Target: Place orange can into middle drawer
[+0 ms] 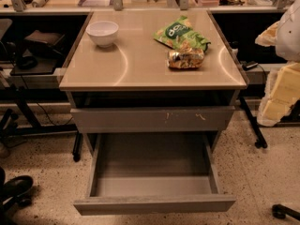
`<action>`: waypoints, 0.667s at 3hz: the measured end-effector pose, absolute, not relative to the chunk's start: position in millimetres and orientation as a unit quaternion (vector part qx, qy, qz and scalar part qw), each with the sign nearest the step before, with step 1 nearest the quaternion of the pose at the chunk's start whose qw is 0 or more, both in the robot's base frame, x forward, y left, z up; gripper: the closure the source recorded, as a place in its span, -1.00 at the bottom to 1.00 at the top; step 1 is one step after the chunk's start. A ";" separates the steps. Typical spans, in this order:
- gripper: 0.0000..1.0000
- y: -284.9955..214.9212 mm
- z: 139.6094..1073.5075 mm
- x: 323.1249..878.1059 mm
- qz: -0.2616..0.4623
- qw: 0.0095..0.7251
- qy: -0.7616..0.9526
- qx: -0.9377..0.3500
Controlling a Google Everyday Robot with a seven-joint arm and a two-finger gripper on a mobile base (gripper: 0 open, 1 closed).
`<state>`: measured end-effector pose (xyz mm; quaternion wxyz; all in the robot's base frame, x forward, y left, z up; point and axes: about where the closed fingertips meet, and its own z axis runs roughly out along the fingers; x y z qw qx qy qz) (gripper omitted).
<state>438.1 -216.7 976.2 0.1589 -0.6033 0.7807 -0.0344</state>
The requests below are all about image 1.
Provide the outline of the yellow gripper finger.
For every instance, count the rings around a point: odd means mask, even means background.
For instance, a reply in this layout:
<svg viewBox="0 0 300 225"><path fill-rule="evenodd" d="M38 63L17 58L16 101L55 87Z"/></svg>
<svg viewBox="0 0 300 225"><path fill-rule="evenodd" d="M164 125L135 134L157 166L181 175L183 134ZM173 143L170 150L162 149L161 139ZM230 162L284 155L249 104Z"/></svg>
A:
<svg viewBox="0 0 300 225"><path fill-rule="evenodd" d="M257 114L257 122L272 127L291 113L300 99L300 63L288 62L280 69L272 69L267 76L264 97Z"/></svg>

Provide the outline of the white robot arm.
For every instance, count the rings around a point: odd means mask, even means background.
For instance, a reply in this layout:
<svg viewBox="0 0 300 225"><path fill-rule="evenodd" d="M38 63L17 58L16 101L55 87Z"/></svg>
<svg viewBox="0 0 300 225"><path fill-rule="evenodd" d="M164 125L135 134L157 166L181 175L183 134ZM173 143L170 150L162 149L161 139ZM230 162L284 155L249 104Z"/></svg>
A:
<svg viewBox="0 0 300 225"><path fill-rule="evenodd" d="M295 0L278 22L258 35L255 43L274 46L276 55L287 61L279 70L270 71L259 106L257 122L272 127L300 99L300 0Z"/></svg>

